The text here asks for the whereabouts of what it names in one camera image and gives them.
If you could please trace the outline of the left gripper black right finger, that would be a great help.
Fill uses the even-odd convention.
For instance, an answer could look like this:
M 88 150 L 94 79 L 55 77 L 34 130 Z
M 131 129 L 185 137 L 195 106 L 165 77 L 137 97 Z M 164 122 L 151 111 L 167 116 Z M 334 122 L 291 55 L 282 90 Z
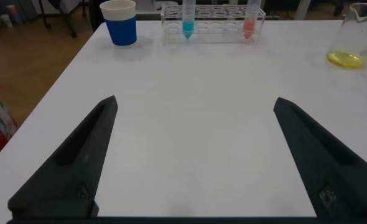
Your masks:
M 295 103 L 273 109 L 319 218 L 367 218 L 367 162 Z

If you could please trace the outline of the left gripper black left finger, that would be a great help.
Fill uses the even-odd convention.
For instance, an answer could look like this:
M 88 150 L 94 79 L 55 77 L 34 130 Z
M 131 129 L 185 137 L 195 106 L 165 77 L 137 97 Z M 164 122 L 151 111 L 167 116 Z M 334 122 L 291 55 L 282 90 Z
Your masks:
M 92 218 L 95 195 L 118 111 L 114 96 L 101 100 L 9 199 L 14 218 Z

